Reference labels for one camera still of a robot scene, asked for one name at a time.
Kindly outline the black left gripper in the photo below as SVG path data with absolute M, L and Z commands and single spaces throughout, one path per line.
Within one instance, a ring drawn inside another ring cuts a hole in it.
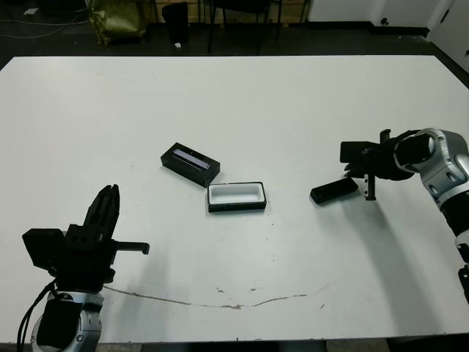
M 89 206 L 84 225 L 69 226 L 56 270 L 59 290 L 99 293 L 105 284 L 114 280 L 115 270 L 111 266 L 118 251 L 149 253 L 146 242 L 112 238 L 119 209 L 119 186 L 107 185 Z

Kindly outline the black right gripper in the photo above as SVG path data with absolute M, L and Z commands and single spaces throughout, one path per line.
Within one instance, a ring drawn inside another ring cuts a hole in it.
M 407 179 L 407 172 L 401 170 L 394 160 L 394 151 L 398 143 L 407 137 L 407 133 L 390 137 L 390 129 L 380 132 L 380 143 L 368 143 L 361 151 L 357 161 L 345 166 L 346 176 L 365 179 L 367 190 L 365 200 L 376 200 L 376 178 L 400 181 Z

